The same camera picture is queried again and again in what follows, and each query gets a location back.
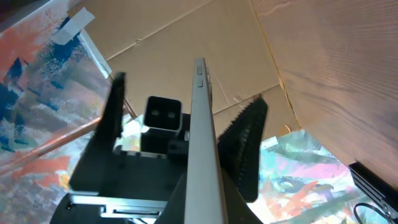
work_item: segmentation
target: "orange paint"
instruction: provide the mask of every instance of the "orange paint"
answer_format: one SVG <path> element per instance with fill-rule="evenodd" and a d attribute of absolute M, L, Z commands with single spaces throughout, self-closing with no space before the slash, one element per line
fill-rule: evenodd
<path fill-rule="evenodd" d="M 12 173 L 12 177 L 19 179 L 27 174 L 49 174 L 46 175 L 39 185 L 48 187 L 50 184 L 60 184 L 59 175 L 55 172 L 58 170 L 67 170 L 69 165 L 69 156 L 60 156 L 55 159 L 35 159 L 26 164 L 20 171 Z"/>
<path fill-rule="evenodd" d="M 33 62 L 44 41 L 52 35 L 54 25 L 54 21 L 38 13 L 3 31 L 0 38 L 0 79 L 16 58 Z"/>
<path fill-rule="evenodd" d="M 54 174 L 54 175 L 46 175 L 43 179 L 41 179 L 38 183 L 40 186 L 43 187 L 50 187 L 50 184 L 59 184 L 59 175 Z"/>
<path fill-rule="evenodd" d="M 269 211 L 273 214 L 273 216 L 277 219 L 286 218 L 283 217 L 284 213 L 289 214 L 290 216 L 294 217 L 300 215 L 303 208 L 311 209 L 312 205 L 308 202 L 303 201 L 303 199 L 315 189 L 318 181 L 313 181 L 309 184 L 304 185 L 299 192 L 294 194 L 290 199 L 289 202 L 285 206 L 280 206 L 277 202 L 278 199 L 284 198 L 286 199 L 286 194 L 275 194 L 274 197 L 263 195 L 264 200 L 268 206 Z M 264 183 L 263 190 L 267 190 L 272 193 L 271 182 L 267 181 Z"/>

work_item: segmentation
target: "cardboard box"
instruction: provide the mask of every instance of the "cardboard box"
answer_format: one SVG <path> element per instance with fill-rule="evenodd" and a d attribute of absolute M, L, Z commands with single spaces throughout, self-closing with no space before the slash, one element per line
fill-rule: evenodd
<path fill-rule="evenodd" d="M 112 70 L 127 72 L 136 114 L 151 95 L 180 100 L 189 113 L 193 59 L 205 57 L 217 134 L 260 93 L 269 105 L 264 138 L 299 129 L 249 0 L 86 0 L 70 15 L 82 7 L 96 17 L 85 29 Z"/>

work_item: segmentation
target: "pink paint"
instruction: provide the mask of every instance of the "pink paint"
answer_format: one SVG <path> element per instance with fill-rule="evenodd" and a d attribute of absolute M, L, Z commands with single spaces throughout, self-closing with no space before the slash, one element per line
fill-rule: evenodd
<path fill-rule="evenodd" d="M 327 179 L 338 177 L 344 173 L 349 174 L 347 167 L 336 164 L 316 164 L 311 167 L 308 167 L 307 165 L 292 166 L 296 167 L 295 171 L 289 174 L 292 177 Z"/>
<path fill-rule="evenodd" d="M 279 168 L 280 170 L 284 170 L 284 169 L 286 168 L 286 166 L 287 166 L 287 161 L 283 161 L 283 162 L 281 162 L 281 163 L 279 164 L 278 168 Z"/>

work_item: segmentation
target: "blue paint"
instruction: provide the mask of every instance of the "blue paint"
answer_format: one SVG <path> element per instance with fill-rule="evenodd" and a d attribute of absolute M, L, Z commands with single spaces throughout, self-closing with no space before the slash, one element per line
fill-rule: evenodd
<path fill-rule="evenodd" d="M 70 20 L 67 17 L 58 29 L 62 29 L 65 24 Z M 54 44 L 52 46 L 52 56 L 55 59 L 54 63 L 51 63 L 48 66 L 48 70 L 46 72 L 53 73 L 50 74 L 50 82 L 53 86 L 58 89 L 64 89 L 67 80 L 69 80 L 71 74 L 67 72 L 59 72 L 59 70 L 63 67 L 63 65 L 69 60 L 72 56 L 73 51 L 80 45 L 80 40 L 77 38 L 77 33 L 71 40 L 69 40 L 65 45 Z"/>
<path fill-rule="evenodd" d="M 62 23 L 61 26 L 58 28 L 59 30 L 65 26 L 65 24 L 70 20 L 67 17 Z M 69 40 L 65 45 L 54 44 L 53 47 L 53 56 L 57 59 L 60 63 L 65 63 L 69 60 L 70 56 L 72 55 L 73 51 L 80 45 L 80 41 L 77 38 L 77 33 L 71 40 Z"/>
<path fill-rule="evenodd" d="M 18 94 L 14 91 L 8 90 L 7 86 L 10 83 L 17 85 L 17 82 L 21 75 L 22 64 L 19 58 L 16 58 L 14 63 L 7 71 L 4 80 L 2 81 L 2 83 L 0 83 L 0 122 L 6 118 L 10 119 L 9 116 L 6 116 L 7 114 L 9 114 L 7 113 L 7 111 L 10 111 L 12 109 L 12 107 L 15 105 L 19 98 Z M 19 124 L 24 124 L 23 118 L 21 116 L 18 119 Z M 7 137 L 7 134 L 5 132 L 6 130 L 2 130 L 2 133 L 0 133 L 0 143 L 2 145 L 1 149 L 9 152 L 14 152 L 14 150 L 12 150 L 9 146 L 9 138 Z"/>

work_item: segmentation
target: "colorful painting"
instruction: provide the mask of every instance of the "colorful painting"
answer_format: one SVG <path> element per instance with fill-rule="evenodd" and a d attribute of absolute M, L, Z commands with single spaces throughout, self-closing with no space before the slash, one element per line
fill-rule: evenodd
<path fill-rule="evenodd" d="M 346 166 L 305 131 L 262 142 L 259 197 L 250 204 L 264 223 L 357 223 L 353 207 L 372 203 Z M 358 208 L 363 223 L 387 223 Z"/>
<path fill-rule="evenodd" d="M 0 175 L 0 224 L 49 223 L 90 136 Z"/>
<path fill-rule="evenodd" d="M 0 223 L 48 223 L 89 135 L 39 157 L 46 142 L 100 117 L 109 81 L 52 0 L 0 34 Z"/>
<path fill-rule="evenodd" d="M 0 165 L 99 117 L 109 81 L 74 36 L 51 40 L 69 21 L 50 1 L 0 35 Z"/>

